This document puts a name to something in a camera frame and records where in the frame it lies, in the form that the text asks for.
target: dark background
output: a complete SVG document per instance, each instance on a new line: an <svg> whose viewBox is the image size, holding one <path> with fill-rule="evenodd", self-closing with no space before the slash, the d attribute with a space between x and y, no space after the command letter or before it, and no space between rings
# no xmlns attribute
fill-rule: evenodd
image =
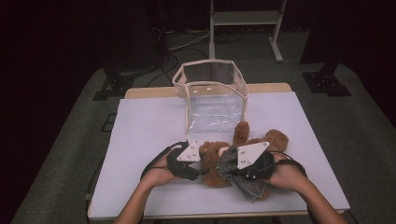
<svg viewBox="0 0 396 224"><path fill-rule="evenodd" d="M158 28L163 23L166 29L178 31L208 28L207 0L164 0L163 21L152 8L158 1L147 2L146 19L146 12L142 8L138 10L142 18L140 24L146 23L147 27ZM163 51L158 43L136 45L150 35L149 32L137 36L131 31L127 35L134 36L135 42L132 46L122 45L125 43L120 39L123 32L112 30L116 25L120 28L122 19L108 14L108 3L1 2L1 92L5 96L2 97L5 128L1 134L0 156L1 223L13 218L91 75L108 61L121 58L136 68L151 67L161 61ZM277 8L277 4L255 0L216 3L217 10L258 7L272 9ZM358 74L367 91L395 124L395 15L395 3L390 0L289 0L282 30L295 32L312 28L301 63L324 63L334 46L342 46L341 63ZM132 49L131 54L124 51L125 48ZM147 49L151 50L145 60L134 61L136 53Z"/></svg>

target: table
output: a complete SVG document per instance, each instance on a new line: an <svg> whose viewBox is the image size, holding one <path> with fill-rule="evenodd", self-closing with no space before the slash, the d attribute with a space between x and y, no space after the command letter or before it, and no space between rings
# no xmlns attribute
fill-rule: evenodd
<svg viewBox="0 0 396 224"><path fill-rule="evenodd" d="M264 135L271 128L277 128L285 133L290 138L286 152L305 166L308 176L334 208L339 212L348 209L347 199L290 86L286 83L266 83L247 84L247 87L249 88L247 108L251 108L250 111L247 110L250 136ZM92 197L89 218L117 216L137 185L143 168L165 147L184 141L186 138L190 141L231 141L232 133L185 135L183 128L185 103L174 96L173 88L127 91L125 100L120 102L119 114L105 162ZM154 189L148 198L145 218L306 214L304 201L294 192L272 189L271 195L265 201L249 203L233 187L212 189L204 186L200 181L200 178L193 182L176 180Z"/></svg>

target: brown teddy bear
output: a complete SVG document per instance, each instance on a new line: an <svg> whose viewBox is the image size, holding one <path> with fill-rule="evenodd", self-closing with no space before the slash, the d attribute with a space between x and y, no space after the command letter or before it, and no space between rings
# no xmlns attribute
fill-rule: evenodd
<svg viewBox="0 0 396 224"><path fill-rule="evenodd" d="M268 151L284 152L288 146L289 138L278 130L270 130L262 138L248 139L249 125L246 121L239 122L233 133L233 146L240 147L260 142L269 142ZM210 169L210 171L203 175L203 182L209 187L220 188L230 185L230 181L221 178L216 170L219 157L223 150L226 150L231 145L226 142L205 142L199 147L201 155L201 168ZM264 200L269 195L269 189L265 188L261 200Z"/></svg>

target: forearm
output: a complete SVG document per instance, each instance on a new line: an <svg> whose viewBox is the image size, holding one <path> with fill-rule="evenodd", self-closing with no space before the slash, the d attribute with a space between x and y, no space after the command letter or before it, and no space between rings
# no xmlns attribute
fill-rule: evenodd
<svg viewBox="0 0 396 224"><path fill-rule="evenodd" d="M297 193L299 193L306 202L312 212L312 215L315 217L318 223L347 224L346 220L335 211L335 209L321 194L318 188L309 180L307 180L307 183L303 188L297 190Z"/></svg>
<svg viewBox="0 0 396 224"><path fill-rule="evenodd" d="M134 193L132 194L128 203L125 204L119 216L113 223L138 223L143 215L146 207L146 202L152 189L153 187L150 187L147 184L140 182L134 190Z"/></svg>

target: white metal frame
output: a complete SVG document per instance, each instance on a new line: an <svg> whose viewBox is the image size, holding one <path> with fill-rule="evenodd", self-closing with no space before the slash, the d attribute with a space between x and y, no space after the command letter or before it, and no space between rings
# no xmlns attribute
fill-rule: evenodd
<svg viewBox="0 0 396 224"><path fill-rule="evenodd" d="M215 26L219 25L262 25L274 24L274 36L269 37L271 48L275 54L276 61L283 62L282 55L277 47L277 38L279 35L280 25L282 23L287 0L282 0L279 10L267 11L230 11L215 12L214 0L210 1L210 41L209 41L209 58L215 59Z"/></svg>

